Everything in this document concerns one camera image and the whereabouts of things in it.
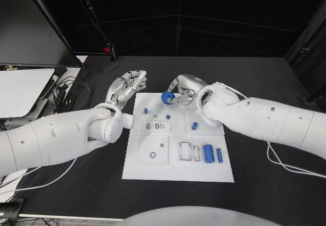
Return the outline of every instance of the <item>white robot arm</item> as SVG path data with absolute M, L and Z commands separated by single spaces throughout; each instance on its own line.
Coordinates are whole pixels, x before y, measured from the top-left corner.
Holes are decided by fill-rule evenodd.
M 55 165 L 114 143 L 134 116 L 121 109 L 133 94 L 146 88 L 146 71 L 118 78 L 105 102 L 91 110 L 51 115 L 0 132 L 0 177 L 26 168 Z
M 201 84 L 180 89 L 193 93 L 196 113 L 211 126 L 224 124 L 255 139 L 293 146 L 326 159 L 326 114 L 254 97 L 241 101 L 235 94 L 241 93 L 222 83 L 202 86 L 203 80 L 195 76 L 177 78 L 185 76 L 188 83 L 201 80 Z M 164 99 L 164 93 L 163 101 L 173 103 L 172 98 Z

